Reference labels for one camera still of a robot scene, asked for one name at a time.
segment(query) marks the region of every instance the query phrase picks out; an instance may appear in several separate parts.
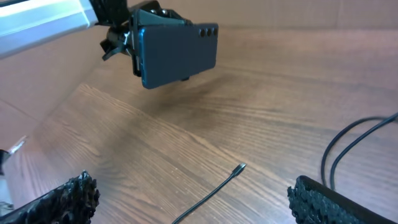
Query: black cable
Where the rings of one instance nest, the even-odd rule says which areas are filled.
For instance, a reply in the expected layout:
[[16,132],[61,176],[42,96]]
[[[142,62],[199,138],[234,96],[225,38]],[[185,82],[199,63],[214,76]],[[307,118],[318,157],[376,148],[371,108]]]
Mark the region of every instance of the black cable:
[[232,180],[234,177],[237,177],[240,173],[242,173],[243,169],[245,168],[246,164],[241,163],[239,164],[231,173],[231,175],[222,183],[220,186],[218,186],[216,189],[214,189],[210,194],[208,194],[206,197],[204,197],[202,200],[200,200],[198,203],[196,203],[194,206],[189,208],[186,212],[184,212],[182,215],[180,215],[178,218],[176,218],[173,222],[173,224],[177,224],[180,221],[182,221],[185,217],[187,217],[189,214],[191,214],[193,211],[195,211],[200,205],[205,203],[207,200],[209,200],[212,196],[214,196],[221,188],[223,188],[230,180]]
[[340,153],[340,155],[338,155],[338,157],[335,159],[333,165],[331,166],[330,169],[330,188],[332,190],[335,190],[335,171],[336,171],[336,167],[337,167],[337,163],[339,163],[339,161],[341,160],[341,158],[343,158],[343,156],[349,151],[351,150],[355,145],[357,145],[357,143],[359,143],[362,139],[364,139],[366,136],[370,135],[372,132],[374,132],[375,130],[383,127],[386,124],[389,124],[391,122],[393,122],[395,119],[398,118],[398,113],[388,117],[387,119],[385,119],[384,121],[381,121],[380,123],[378,123],[377,125],[375,125],[373,128],[369,129],[368,131],[366,131],[364,134],[362,134],[359,138],[355,139],[355,141],[353,141],[347,148],[345,148],[343,150],[343,152]]
[[366,133],[364,133],[362,136],[360,136],[359,138],[357,138],[357,140],[355,140],[355,142],[351,143],[339,156],[338,158],[335,160],[335,162],[333,164],[335,164],[335,167],[333,169],[333,175],[331,173],[330,176],[330,180],[331,180],[331,189],[334,190],[335,189],[335,183],[334,183],[334,173],[335,173],[335,169],[337,166],[337,163],[340,161],[340,159],[352,148],[354,147],[357,143],[359,143],[363,138],[365,138],[367,135],[371,134],[373,131],[381,128],[382,126],[384,126],[385,124],[388,124],[390,122],[397,122],[396,118],[398,117],[398,113],[394,114],[392,116],[390,116],[389,118],[387,117],[380,117],[380,116],[373,116],[373,117],[368,117],[368,118],[363,118],[360,120],[357,120],[355,122],[353,122],[352,124],[348,125],[345,129],[343,129],[342,131],[340,131],[336,137],[333,138],[333,140],[329,143],[328,147],[326,148],[325,152],[323,153],[323,157],[322,157],[322,163],[321,163],[321,176],[322,176],[322,184],[326,186],[326,177],[325,177],[325,166],[326,166],[326,158],[328,156],[328,153],[330,152],[330,150],[332,149],[332,147],[337,143],[337,141],[343,137],[349,130],[353,129],[355,126],[366,122],[366,121],[372,121],[372,120],[383,120],[381,123],[379,123],[378,125],[376,125],[375,127],[371,128],[369,131],[367,131]]

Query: wood grain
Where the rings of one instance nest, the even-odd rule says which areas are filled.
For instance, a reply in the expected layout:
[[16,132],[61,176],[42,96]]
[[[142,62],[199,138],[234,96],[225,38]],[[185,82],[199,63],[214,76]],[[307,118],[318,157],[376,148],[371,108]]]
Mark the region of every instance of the wood grain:
[[[12,199],[19,207],[86,169],[101,192],[93,223],[170,223],[246,162],[185,223],[294,223],[286,189],[299,175],[320,180],[334,135],[398,111],[397,38],[392,30],[224,27],[216,68],[155,90],[117,55],[7,162]],[[395,222],[397,131],[370,135],[336,172],[339,193]]]

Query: beige wall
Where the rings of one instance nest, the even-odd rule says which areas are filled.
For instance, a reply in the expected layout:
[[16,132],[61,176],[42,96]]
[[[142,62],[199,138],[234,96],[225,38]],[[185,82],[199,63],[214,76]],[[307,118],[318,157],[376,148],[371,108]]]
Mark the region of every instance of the beige wall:
[[[129,5],[140,1],[129,0]],[[398,0],[164,0],[193,22],[286,28],[396,28]],[[29,134],[101,61],[106,27],[0,61],[0,149]]]

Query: metal object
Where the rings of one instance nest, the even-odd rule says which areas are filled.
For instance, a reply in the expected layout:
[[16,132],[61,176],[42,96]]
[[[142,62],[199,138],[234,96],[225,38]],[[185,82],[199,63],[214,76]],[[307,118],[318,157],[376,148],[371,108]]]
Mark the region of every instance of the metal object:
[[88,29],[98,21],[89,0],[5,3],[0,4],[0,58]]

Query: cable tip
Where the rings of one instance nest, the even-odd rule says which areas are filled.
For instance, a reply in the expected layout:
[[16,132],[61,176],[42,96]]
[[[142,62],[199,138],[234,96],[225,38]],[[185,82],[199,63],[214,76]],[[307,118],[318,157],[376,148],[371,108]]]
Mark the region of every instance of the cable tip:
[[242,162],[241,164],[239,164],[233,171],[232,171],[232,176],[236,177],[238,176],[240,173],[242,173],[242,171],[244,170],[244,168],[246,167],[246,164],[244,162]]

